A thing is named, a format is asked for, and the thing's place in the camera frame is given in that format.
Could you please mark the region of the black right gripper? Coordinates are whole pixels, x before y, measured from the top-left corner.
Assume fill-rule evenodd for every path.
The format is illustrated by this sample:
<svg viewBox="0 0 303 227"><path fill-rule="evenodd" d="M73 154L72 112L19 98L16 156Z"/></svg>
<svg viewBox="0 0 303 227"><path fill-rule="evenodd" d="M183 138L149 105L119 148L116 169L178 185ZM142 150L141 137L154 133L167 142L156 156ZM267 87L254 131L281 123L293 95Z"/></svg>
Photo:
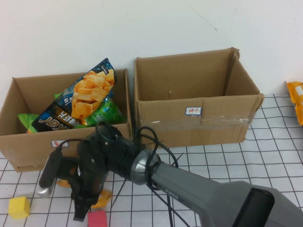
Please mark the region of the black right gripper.
<svg viewBox="0 0 303 227"><path fill-rule="evenodd" d="M108 176L107 168L92 158L81 158L71 181L72 191L80 196L89 196L89 204L75 203L74 221L84 221L89 209L98 202L98 195Z"/></svg>

